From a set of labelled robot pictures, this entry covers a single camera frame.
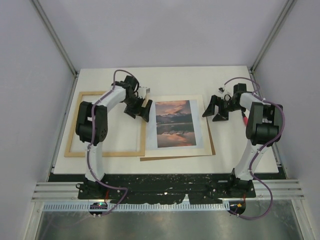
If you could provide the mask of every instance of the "mountain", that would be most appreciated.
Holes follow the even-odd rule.
[[[155,120],[156,120],[157,124],[192,123],[192,115],[191,115],[191,113],[157,115],[157,116],[155,116]]]

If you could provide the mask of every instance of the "gray wall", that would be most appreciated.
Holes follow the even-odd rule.
[[[28,0],[0,1],[0,235],[20,239],[72,75]]]
[[[74,66],[251,66],[286,0],[40,0]]]
[[[263,94],[283,105],[279,142],[320,227],[320,1],[299,0],[257,69]]]

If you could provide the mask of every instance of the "red marker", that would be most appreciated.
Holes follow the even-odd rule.
[[[241,111],[241,114],[242,114],[243,123],[244,123],[245,126],[247,126],[247,124],[248,124],[248,118],[246,117],[244,111]]]

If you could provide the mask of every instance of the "red object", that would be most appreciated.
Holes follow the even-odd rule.
[[[246,116],[243,118],[243,123],[246,126],[248,125],[248,118]]]

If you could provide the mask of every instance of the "empty picture frame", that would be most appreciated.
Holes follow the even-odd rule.
[[[76,135],[76,123],[79,106],[82,101],[94,102],[105,91],[79,92],[76,108],[69,130],[64,156],[66,158],[84,158],[85,144]],[[108,133],[103,142],[103,157],[143,157],[146,147],[146,122],[140,117],[133,119],[124,113],[126,104],[117,104],[108,113]]]
[[[212,155],[207,119],[201,95],[150,97],[143,158]]]

